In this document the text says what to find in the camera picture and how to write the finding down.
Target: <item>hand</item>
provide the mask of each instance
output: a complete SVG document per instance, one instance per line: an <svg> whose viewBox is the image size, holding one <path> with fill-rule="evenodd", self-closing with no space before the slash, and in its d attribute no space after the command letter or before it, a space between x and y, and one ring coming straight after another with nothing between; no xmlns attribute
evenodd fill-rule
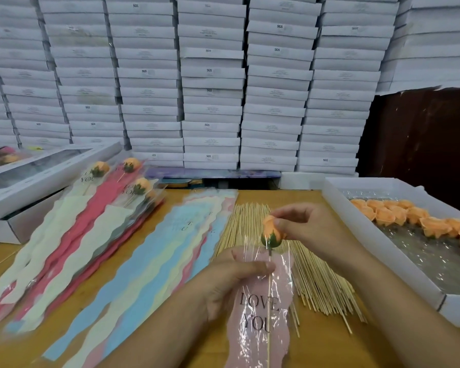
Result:
<svg viewBox="0 0 460 368"><path fill-rule="evenodd" d="M347 231L331 211L320 204L300 203L271 212L275 226L289 240L299 240L326 261L334 271L344 273L369 252Z"/></svg>
<svg viewBox="0 0 460 368"><path fill-rule="evenodd" d="M244 247L234 247L223 251L188 283L204 297L208 321L215 320L220 315L239 282L251 276L269 275L276 268L272 262L239 261L243 257L243 249Z"/></svg>

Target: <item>right hand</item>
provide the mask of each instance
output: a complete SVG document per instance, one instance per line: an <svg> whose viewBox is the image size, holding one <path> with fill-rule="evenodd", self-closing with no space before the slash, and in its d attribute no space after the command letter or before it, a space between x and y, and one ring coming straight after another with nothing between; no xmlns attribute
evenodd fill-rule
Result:
<svg viewBox="0 0 460 368"><path fill-rule="evenodd" d="M273 210L276 228L289 240L298 240L334 271L344 274L370 253L321 204L290 204Z"/></svg>

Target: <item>wooden table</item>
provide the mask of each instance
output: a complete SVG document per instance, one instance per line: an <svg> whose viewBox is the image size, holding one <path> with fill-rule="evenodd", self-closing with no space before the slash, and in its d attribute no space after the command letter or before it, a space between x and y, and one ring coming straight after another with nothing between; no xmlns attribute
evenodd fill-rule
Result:
<svg viewBox="0 0 460 368"><path fill-rule="evenodd" d="M66 301L55 310L36 331L15 339L4 339L0 334L0 368L59 367L79 348L85 333L76 338L55 363L39 359L42 353L62 334L71 321L95 298L99 289L111 280L117 268L125 262L145 237L161 222L174 204L180 203L189 191L171 190L167 192L166 203L153 215L119 251ZM316 191L240 191L238 204L256 202L269 204L276 208L296 202L324 202ZM0 275L11 265L19 247L0 244ZM349 335L339 316L325 316L315 313L300 302L296 302L300 318L298 338L293 327L290 328L291 341L289 354L285 358L285 368L374 368L402 367L393 349L381 331L372 321L362 324L357 316L349 316L348 322L353 330ZM190 368L219 368L225 365L228 355L226 319L212 324L189 353L182 366Z"/></svg>

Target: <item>forearm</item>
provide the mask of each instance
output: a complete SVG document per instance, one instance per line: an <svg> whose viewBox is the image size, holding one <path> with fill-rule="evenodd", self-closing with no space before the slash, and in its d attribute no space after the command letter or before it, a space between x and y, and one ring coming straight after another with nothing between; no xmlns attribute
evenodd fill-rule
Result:
<svg viewBox="0 0 460 368"><path fill-rule="evenodd" d="M169 297L99 367L178 367L207 319L204 298L188 283Z"/></svg>
<svg viewBox="0 0 460 368"><path fill-rule="evenodd" d="M460 332L373 256L348 274L400 359L412 368L460 368Z"/></svg>

